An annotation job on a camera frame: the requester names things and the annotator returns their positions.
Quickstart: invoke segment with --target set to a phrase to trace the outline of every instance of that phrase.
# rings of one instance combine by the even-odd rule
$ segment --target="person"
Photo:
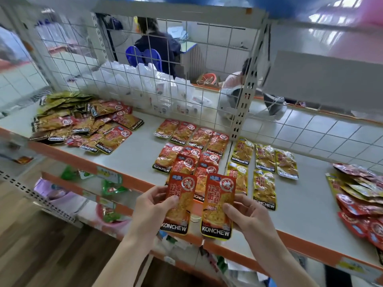
[[[246,80],[247,73],[249,72],[251,58],[245,60],[241,72],[234,72],[229,75],[224,82],[218,83],[221,88],[232,88],[243,85]]]
[[[93,287],[133,287],[167,211],[179,202],[178,196],[164,200],[166,189],[155,186],[137,199],[128,233]],[[242,231],[254,258],[278,287],[319,287],[286,249],[264,206],[236,194],[234,206],[225,203],[223,211]]]
[[[160,32],[155,18],[137,17],[137,23],[141,33],[149,36],[143,35],[134,45],[141,52],[155,49],[162,60],[162,71],[175,78],[175,56],[180,55],[181,44],[170,34]]]

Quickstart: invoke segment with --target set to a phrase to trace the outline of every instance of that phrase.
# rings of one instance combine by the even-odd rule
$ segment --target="seated person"
[[[154,18],[137,17],[137,23],[141,33],[150,36],[143,35],[134,45],[141,52],[146,49],[155,49],[162,60],[162,71],[175,78],[174,56],[181,53],[181,44],[170,34],[160,32],[157,20]]]
[[[247,73],[249,72],[251,58],[245,60],[241,72],[234,72],[229,75],[224,82],[218,84],[221,88],[232,88],[243,85],[246,80]]]

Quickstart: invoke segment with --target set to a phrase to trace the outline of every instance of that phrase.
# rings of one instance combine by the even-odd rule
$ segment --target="forearm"
[[[278,287],[319,287],[287,250],[268,272]]]
[[[125,237],[101,271],[93,287],[133,287],[138,270],[147,255],[147,248]]]

